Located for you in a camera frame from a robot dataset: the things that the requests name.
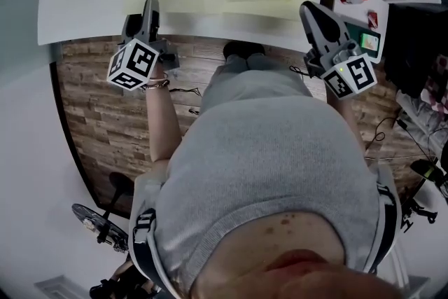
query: sticker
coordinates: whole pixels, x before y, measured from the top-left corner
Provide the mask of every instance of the sticker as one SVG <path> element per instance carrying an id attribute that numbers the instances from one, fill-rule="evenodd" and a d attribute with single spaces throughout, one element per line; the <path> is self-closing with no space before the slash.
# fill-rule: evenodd
<path id="1" fill-rule="evenodd" d="M 328 86 L 331 87 L 331 90 L 339 98 L 343 98 L 353 94 L 351 88 L 347 85 L 345 80 L 338 74 L 337 71 L 328 74 L 323 80 L 328 84 Z"/>
<path id="2" fill-rule="evenodd" d="M 139 79 L 125 73 L 121 73 L 120 75 L 118 75 L 112 80 L 112 82 L 118 84 L 119 86 L 123 86 L 128 90 L 131 90 L 136 86 L 143 84 L 143 81 L 140 81 Z"/>
<path id="3" fill-rule="evenodd" d="M 127 68 L 147 78 L 157 56 L 153 50 L 135 43 Z"/>
<path id="4" fill-rule="evenodd" d="M 113 57 L 112 65 L 111 65 L 111 72 L 109 76 L 114 75 L 115 72 L 120 70 L 121 64 L 123 63 L 123 57 L 125 55 L 126 48 L 123 48 L 120 52 L 116 53 Z"/>
<path id="5" fill-rule="evenodd" d="M 378 51 L 379 39 L 376 36 L 369 34 L 361 35 L 361 47 L 371 51 Z"/>
<path id="6" fill-rule="evenodd" d="M 349 63 L 348 67 L 351 76 L 355 80 L 358 90 L 362 90 L 375 82 L 375 79 L 373 78 L 373 75 L 363 57 Z"/>

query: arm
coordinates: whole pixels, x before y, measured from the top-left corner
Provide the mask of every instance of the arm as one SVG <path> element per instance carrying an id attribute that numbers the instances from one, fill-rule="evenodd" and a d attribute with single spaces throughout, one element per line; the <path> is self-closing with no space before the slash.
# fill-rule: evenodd
<path id="1" fill-rule="evenodd" d="M 163 68 L 157 64 L 153 78 L 163 78 Z M 166 165 L 182 141 L 181 128 L 168 88 L 146 91 L 149 146 L 156 166 Z"/>
<path id="2" fill-rule="evenodd" d="M 365 152 L 364 141 L 359 132 L 358 123 L 355 118 L 355 114 L 353 113 L 353 109 L 351 108 L 350 100 L 339 100 L 335 94 L 329 89 L 327 90 L 327 104 L 333 107 L 339 114 L 345 119 L 345 121 L 349 124 L 351 131 L 355 134 L 356 139 L 358 140 L 359 146 Z"/>
<path id="3" fill-rule="evenodd" d="M 111 277 L 111 280 L 118 281 L 120 276 L 121 276 L 121 274 L 126 272 L 126 270 L 131 268 L 133 265 L 134 264 L 133 264 L 133 262 L 131 260 L 128 260 L 128 261 L 124 262 L 122 265 L 120 265 L 120 267 L 117 268 L 115 273 L 113 273 L 113 275 Z"/>

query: wood plank floor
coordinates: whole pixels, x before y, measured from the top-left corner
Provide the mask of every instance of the wood plank floor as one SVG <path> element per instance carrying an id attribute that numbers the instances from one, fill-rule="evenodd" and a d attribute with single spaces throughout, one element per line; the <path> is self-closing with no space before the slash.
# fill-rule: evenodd
<path id="1" fill-rule="evenodd" d="M 170 88 L 198 88 L 204 93 L 214 71 L 224 63 L 222 51 L 227 41 L 188 36 L 167 38 L 178 46 L 181 56 L 181 68 L 169 75 Z M 102 204 L 108 204 L 113 196 L 114 189 L 108 180 L 111 172 L 136 177 L 151 169 L 144 94 L 123 91 L 106 82 L 109 60 L 117 51 L 119 41 L 119 38 L 106 37 L 65 43 L 63 60 L 57 65 L 71 136 Z M 270 57 L 306 71 L 300 53 L 269 46 L 266 49 Z M 386 117 L 395 118 L 399 109 L 395 102 L 396 89 L 386 82 L 381 65 L 375 71 L 379 84 L 353 101 L 366 144 L 375 137 L 379 122 Z M 305 77 L 304 81 L 314 97 L 325 101 L 321 80 Z M 171 96 L 185 133 L 197 118 L 190 110 L 199 111 L 201 98 L 184 92 L 173 92 Z M 392 122 L 388 120 L 379 128 L 386 137 L 373 143 L 366 157 L 386 158 L 381 161 L 390 164 L 398 190 L 403 194 L 406 188 L 412 189 L 420 182 L 409 165 L 419 156 L 424 157 L 411 139 L 393 132 Z M 124 197 L 117 209 L 130 213 L 131 205 L 132 198 Z"/>

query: mouth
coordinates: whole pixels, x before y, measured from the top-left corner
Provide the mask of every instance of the mouth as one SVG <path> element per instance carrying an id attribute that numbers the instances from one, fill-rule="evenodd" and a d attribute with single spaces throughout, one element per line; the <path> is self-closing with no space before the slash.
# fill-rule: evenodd
<path id="1" fill-rule="evenodd" d="M 302 267 L 304 267 L 307 264 L 328 264 L 328 261 L 326 261 L 320 255 L 313 251 L 300 249 L 283 253 L 276 260 L 274 260 L 274 262 L 269 264 L 266 267 L 265 271 L 270 272 L 271 270 L 285 269 L 297 265 L 301 265 Z"/>

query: white desk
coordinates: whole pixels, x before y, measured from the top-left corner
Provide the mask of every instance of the white desk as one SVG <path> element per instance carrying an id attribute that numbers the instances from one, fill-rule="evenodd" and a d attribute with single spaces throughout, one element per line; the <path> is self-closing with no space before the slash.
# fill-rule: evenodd
<path id="1" fill-rule="evenodd" d="M 389 4 L 383 0 L 368 0 L 362 4 L 343 4 L 340 0 L 335 0 L 333 10 L 336 14 L 343 15 L 346 21 L 354 19 L 356 25 L 362 25 L 368 29 L 368 13 L 375 11 L 378 14 L 378 29 L 374 32 L 381 34 L 379 42 L 378 57 L 370 57 L 371 61 L 378 64 L 381 61 L 386 40 L 387 21 L 389 19 Z"/>
<path id="2" fill-rule="evenodd" d="M 39 0 L 38 44 L 120 35 L 126 18 L 123 2 Z M 303 53 L 311 49 L 301 22 L 256 15 L 189 13 L 163 13 L 160 21 L 160 34 L 252 41 Z"/>

